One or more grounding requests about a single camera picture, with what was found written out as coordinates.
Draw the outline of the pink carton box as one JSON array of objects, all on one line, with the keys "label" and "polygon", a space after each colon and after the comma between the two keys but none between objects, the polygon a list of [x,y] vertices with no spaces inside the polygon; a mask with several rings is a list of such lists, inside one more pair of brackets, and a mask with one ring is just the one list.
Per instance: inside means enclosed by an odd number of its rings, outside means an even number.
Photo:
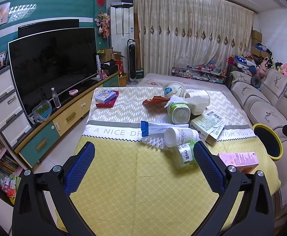
[{"label": "pink carton box", "polygon": [[254,152],[219,153],[217,156],[226,166],[235,166],[242,173],[250,173],[259,165]]}]

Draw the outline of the white cardboard box with label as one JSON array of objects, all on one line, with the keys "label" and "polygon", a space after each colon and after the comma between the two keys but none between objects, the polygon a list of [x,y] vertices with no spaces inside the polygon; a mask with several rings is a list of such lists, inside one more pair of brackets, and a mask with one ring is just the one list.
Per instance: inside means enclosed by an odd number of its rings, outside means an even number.
[{"label": "white cardboard box with label", "polygon": [[190,128],[196,130],[199,138],[209,145],[213,145],[218,139],[224,126],[226,119],[215,111],[208,111],[190,121]]}]

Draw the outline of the clear green label bottle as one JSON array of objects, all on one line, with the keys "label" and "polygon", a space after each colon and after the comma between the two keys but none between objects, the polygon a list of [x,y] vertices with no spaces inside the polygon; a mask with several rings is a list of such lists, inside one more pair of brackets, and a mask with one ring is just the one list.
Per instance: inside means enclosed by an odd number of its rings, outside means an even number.
[{"label": "clear green label bottle", "polygon": [[196,163],[196,159],[193,154],[193,148],[196,143],[196,141],[192,141],[177,147],[177,168],[183,168]]}]

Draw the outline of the white paper cup pink heart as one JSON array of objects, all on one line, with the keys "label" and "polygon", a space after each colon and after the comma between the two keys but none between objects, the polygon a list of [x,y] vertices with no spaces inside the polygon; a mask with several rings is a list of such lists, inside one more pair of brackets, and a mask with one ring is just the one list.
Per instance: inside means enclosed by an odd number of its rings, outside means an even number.
[{"label": "white paper cup pink heart", "polygon": [[195,90],[194,92],[186,93],[185,98],[188,101],[193,101],[197,104],[204,104],[205,106],[210,104],[209,93],[206,90]]}]

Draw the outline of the white paper towel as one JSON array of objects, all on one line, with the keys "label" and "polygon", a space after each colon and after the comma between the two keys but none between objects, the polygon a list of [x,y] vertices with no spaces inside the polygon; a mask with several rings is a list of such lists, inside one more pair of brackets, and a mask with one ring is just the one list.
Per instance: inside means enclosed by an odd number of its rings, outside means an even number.
[{"label": "white paper towel", "polygon": [[171,104],[186,104],[189,107],[191,113],[194,116],[198,116],[205,111],[209,103],[210,103],[209,97],[201,95],[192,96],[190,98],[181,98],[179,96],[174,95],[167,102],[165,108],[169,108]]}]

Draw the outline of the green white round canister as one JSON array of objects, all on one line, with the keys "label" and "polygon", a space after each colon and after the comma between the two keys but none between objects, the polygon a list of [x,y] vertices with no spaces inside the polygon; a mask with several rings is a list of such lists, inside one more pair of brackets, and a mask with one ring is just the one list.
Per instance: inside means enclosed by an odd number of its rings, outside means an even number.
[{"label": "green white round canister", "polygon": [[171,103],[167,112],[174,124],[187,124],[190,120],[191,111],[185,103]]}]

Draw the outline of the white plastic bottle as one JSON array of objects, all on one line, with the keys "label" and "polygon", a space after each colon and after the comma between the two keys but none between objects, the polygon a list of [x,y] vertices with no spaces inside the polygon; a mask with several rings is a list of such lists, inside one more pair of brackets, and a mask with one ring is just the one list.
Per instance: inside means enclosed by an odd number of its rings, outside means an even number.
[{"label": "white plastic bottle", "polygon": [[169,148],[199,140],[196,130],[186,127],[169,127],[164,132],[164,142]]}]

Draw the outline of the white yogurt tub blue label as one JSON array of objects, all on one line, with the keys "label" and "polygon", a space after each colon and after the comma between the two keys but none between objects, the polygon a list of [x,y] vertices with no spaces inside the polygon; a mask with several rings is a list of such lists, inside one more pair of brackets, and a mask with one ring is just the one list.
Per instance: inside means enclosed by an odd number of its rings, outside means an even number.
[{"label": "white yogurt tub blue label", "polygon": [[164,96],[170,98],[174,95],[185,97],[185,86],[180,82],[168,82],[163,85]]}]

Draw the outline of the red snack bag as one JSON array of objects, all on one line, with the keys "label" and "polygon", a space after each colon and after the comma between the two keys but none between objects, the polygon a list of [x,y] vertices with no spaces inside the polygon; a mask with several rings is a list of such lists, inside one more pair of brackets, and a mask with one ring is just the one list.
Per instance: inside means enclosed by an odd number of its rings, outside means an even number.
[{"label": "red snack bag", "polygon": [[164,96],[153,96],[150,99],[145,99],[142,104],[156,104],[156,103],[167,103],[170,100],[170,98],[164,97]]}]

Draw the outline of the white blue snack wrapper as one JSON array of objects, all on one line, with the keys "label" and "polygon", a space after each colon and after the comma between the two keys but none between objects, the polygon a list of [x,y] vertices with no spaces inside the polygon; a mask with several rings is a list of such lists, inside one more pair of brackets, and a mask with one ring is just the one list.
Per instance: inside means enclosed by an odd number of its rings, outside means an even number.
[{"label": "white blue snack wrapper", "polygon": [[149,135],[164,134],[170,127],[188,128],[188,124],[168,124],[168,123],[152,123],[147,121],[141,121],[141,133],[142,137],[148,137]]}]

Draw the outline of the yellow rimmed black trash bin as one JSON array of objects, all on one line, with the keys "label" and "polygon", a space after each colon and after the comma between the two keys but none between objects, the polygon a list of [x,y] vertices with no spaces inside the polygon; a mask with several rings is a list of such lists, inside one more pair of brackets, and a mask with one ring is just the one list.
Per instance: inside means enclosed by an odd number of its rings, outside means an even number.
[{"label": "yellow rimmed black trash bin", "polygon": [[255,124],[253,126],[253,131],[261,140],[269,157],[273,161],[281,159],[283,156],[283,145],[276,132],[264,124]]}]

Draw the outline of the beige sectional sofa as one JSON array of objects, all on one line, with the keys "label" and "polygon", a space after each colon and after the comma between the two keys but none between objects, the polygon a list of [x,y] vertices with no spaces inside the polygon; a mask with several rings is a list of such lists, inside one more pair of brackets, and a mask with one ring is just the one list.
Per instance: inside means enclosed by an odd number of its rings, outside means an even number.
[{"label": "beige sectional sofa", "polygon": [[287,213],[287,137],[282,128],[287,125],[287,77],[270,69],[259,89],[250,84],[251,76],[233,71],[231,92],[252,124],[264,124],[278,135],[283,145],[283,156],[275,162],[281,187],[275,193],[277,212]]}]

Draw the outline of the pile of plush toys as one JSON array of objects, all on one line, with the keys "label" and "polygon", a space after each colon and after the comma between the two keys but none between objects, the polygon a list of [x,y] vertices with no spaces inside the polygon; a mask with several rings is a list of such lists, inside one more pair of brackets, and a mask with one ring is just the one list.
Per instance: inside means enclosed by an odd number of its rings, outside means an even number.
[{"label": "pile of plush toys", "polygon": [[260,89],[271,69],[287,77],[287,63],[275,59],[272,52],[259,42],[253,44],[245,56],[235,55],[228,58],[228,63],[225,80],[228,86],[235,82],[244,82]]}]

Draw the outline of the low shelf with toys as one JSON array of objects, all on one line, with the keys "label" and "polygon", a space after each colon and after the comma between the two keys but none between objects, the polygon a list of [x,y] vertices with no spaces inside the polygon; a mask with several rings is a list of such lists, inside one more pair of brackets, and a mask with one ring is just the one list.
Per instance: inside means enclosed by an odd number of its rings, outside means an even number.
[{"label": "low shelf with toys", "polygon": [[224,78],[226,77],[224,73],[209,69],[209,67],[191,67],[187,65],[183,67],[172,67],[171,75],[187,79],[201,80],[204,82],[211,82],[217,84],[223,84]]}]

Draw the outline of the glass bowl with green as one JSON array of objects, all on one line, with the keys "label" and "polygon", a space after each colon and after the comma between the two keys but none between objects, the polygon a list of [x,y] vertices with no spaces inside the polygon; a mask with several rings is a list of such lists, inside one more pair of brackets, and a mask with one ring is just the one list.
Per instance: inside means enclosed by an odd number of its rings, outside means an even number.
[{"label": "glass bowl with green", "polygon": [[49,119],[52,113],[52,106],[48,100],[43,100],[32,110],[32,112],[35,121],[42,123]]}]

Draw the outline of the white drawer unit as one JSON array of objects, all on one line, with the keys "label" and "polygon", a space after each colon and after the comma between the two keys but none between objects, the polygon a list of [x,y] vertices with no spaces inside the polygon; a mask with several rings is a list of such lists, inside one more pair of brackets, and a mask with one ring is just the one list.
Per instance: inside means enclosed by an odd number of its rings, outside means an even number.
[{"label": "white drawer unit", "polygon": [[14,150],[31,131],[11,70],[6,69],[0,73],[0,132]]}]

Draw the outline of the clear water bottle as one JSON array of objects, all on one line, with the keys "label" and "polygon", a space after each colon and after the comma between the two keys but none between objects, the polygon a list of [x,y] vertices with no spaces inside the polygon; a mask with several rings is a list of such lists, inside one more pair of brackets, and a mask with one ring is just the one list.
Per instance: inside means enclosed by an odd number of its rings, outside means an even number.
[{"label": "clear water bottle", "polygon": [[54,89],[54,87],[51,88],[51,91],[52,91],[52,98],[54,100],[55,106],[57,109],[59,109],[61,107],[61,103],[60,103],[58,94],[57,94],[56,90]]}]

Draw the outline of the patterned yellow white tablecloth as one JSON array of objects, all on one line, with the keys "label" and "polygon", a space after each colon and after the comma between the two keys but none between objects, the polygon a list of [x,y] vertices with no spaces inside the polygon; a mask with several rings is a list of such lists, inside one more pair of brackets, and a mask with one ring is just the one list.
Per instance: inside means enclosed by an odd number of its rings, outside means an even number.
[{"label": "patterned yellow white tablecloth", "polygon": [[87,102],[77,149],[92,142],[95,157],[70,198],[96,235],[191,235],[217,200],[197,165],[178,169],[170,151],[141,139],[140,122],[166,114],[163,104],[143,100],[162,93],[121,87],[112,108]]}]

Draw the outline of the red tray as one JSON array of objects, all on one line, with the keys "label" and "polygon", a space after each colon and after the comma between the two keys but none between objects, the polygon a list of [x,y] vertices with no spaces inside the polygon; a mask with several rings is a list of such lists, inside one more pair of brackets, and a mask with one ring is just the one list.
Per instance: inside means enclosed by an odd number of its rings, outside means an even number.
[{"label": "red tray", "polygon": [[112,108],[119,96],[119,91],[104,91],[95,97],[97,108]]}]

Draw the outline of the blue card box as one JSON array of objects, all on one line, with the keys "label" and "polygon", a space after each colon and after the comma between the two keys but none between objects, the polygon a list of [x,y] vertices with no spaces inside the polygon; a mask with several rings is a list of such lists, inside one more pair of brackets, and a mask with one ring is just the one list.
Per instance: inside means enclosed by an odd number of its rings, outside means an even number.
[{"label": "blue card box", "polygon": [[95,101],[100,104],[106,104],[113,100],[116,95],[116,92],[107,90],[97,95]]}]

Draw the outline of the floral white mattress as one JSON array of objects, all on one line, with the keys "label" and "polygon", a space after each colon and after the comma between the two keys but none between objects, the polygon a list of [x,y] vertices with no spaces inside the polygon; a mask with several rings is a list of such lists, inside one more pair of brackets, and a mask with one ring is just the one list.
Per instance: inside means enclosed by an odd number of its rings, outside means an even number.
[{"label": "floral white mattress", "polygon": [[222,93],[230,92],[230,90],[223,84],[216,84],[196,79],[182,78],[176,76],[166,76],[151,73],[147,74],[143,79],[141,79],[138,85],[148,87],[162,87],[164,84],[168,82],[182,83],[186,89],[206,89],[209,91],[220,91]]}]

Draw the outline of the cream patterned curtain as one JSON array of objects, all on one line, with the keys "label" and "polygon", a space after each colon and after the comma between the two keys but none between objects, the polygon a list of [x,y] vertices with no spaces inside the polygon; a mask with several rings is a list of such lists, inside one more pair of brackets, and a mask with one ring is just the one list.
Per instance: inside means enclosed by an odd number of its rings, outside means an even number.
[{"label": "cream patterned curtain", "polygon": [[141,65],[149,74],[207,65],[226,70],[248,50],[254,12],[226,0],[134,0]]}]

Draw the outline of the large black television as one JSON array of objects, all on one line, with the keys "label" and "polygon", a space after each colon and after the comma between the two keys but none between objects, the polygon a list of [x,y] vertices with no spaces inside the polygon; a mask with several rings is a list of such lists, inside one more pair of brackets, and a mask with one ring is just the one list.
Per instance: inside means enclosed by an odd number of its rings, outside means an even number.
[{"label": "large black television", "polygon": [[26,114],[97,72],[94,28],[40,32],[8,43],[12,75]]}]

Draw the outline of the black tower fan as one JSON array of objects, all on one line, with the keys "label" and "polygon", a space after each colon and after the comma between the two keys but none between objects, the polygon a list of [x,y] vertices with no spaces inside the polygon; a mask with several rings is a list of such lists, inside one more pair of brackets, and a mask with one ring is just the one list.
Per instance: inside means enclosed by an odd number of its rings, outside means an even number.
[{"label": "black tower fan", "polygon": [[135,41],[129,39],[127,41],[127,55],[128,55],[128,85],[136,85],[137,81],[137,67],[136,67],[136,47]]}]

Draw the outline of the white standing air conditioner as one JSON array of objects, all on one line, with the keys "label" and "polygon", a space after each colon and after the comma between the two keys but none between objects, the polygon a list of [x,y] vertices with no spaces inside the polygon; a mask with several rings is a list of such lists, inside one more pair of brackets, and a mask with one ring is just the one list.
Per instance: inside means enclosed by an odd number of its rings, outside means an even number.
[{"label": "white standing air conditioner", "polygon": [[114,51],[121,52],[124,70],[128,72],[127,42],[134,39],[133,5],[114,2],[110,5],[110,38]]}]

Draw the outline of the artificial flower decoration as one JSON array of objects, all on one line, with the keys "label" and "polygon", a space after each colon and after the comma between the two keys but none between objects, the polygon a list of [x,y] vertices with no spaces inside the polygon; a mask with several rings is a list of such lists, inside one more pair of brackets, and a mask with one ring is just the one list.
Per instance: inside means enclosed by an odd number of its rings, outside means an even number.
[{"label": "artificial flower decoration", "polygon": [[100,9],[98,16],[95,18],[95,24],[98,27],[98,34],[107,39],[110,35],[110,16]]}]

